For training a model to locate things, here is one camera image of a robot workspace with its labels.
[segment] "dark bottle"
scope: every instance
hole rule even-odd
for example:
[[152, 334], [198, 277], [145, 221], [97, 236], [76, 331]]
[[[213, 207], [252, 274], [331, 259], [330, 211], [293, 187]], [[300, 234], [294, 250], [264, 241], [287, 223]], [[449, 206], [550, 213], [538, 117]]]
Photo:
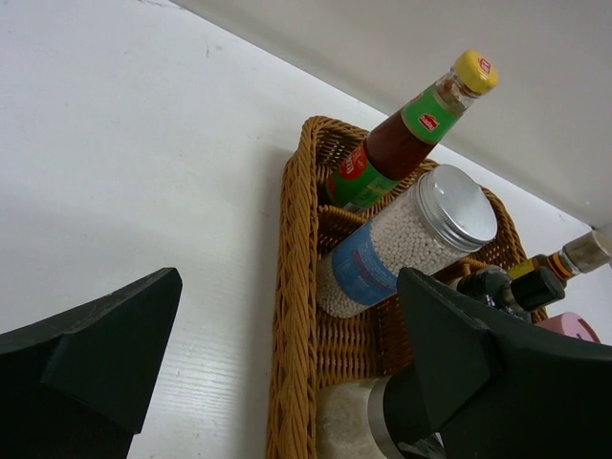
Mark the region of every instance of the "dark bottle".
[[491, 266], [463, 277], [451, 287], [499, 311], [525, 319], [529, 313], [565, 298], [563, 283], [546, 267], [512, 279], [501, 268]]
[[417, 168], [498, 79], [483, 55], [463, 53], [448, 73], [375, 127], [329, 176], [329, 200], [356, 213], [372, 207]]
[[508, 270], [513, 278], [533, 271], [540, 266], [550, 268], [566, 282], [581, 273], [591, 273], [612, 260], [612, 241], [598, 231], [587, 232], [565, 244], [551, 255], [539, 254]]

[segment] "yellow bottle cap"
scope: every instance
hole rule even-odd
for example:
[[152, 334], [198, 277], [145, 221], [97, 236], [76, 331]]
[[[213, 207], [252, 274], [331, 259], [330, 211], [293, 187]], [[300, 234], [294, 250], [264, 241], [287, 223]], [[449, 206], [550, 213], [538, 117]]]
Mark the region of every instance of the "yellow bottle cap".
[[493, 64], [474, 50], [465, 51], [455, 61], [455, 73], [476, 94], [487, 94], [497, 86], [499, 75]]

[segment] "black bottle cap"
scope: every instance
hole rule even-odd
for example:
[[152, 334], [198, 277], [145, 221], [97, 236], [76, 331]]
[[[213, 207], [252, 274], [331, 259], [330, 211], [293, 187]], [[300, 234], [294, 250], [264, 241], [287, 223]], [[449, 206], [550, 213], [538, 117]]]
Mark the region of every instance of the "black bottle cap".
[[514, 301], [527, 312], [565, 298], [563, 283], [545, 266], [513, 280], [510, 289]]

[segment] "blue label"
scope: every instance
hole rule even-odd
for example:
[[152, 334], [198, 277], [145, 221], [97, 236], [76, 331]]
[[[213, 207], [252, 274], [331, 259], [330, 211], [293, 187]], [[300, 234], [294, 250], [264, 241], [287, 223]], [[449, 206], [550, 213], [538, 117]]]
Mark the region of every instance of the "blue label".
[[344, 239], [332, 254], [332, 269], [340, 288], [356, 303], [374, 306], [397, 293], [397, 275], [376, 255], [371, 222]]

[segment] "wicker basket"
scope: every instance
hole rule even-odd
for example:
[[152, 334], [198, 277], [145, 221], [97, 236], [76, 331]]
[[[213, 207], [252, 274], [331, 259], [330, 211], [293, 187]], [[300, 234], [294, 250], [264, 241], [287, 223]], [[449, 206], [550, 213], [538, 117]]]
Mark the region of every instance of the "wicker basket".
[[[329, 384], [392, 374], [411, 362], [396, 296], [357, 317], [326, 315], [315, 304], [317, 260], [387, 206], [436, 165], [426, 160], [389, 196], [354, 215], [317, 206], [325, 178], [364, 138], [366, 131], [342, 121], [310, 118], [283, 178], [280, 246], [273, 323], [273, 372], [268, 418], [268, 459], [316, 459], [317, 390]], [[525, 259], [504, 205], [483, 188], [498, 221], [495, 239], [475, 255], [435, 276], [447, 281], [485, 264], [503, 268]], [[536, 320], [546, 318], [540, 312]]]

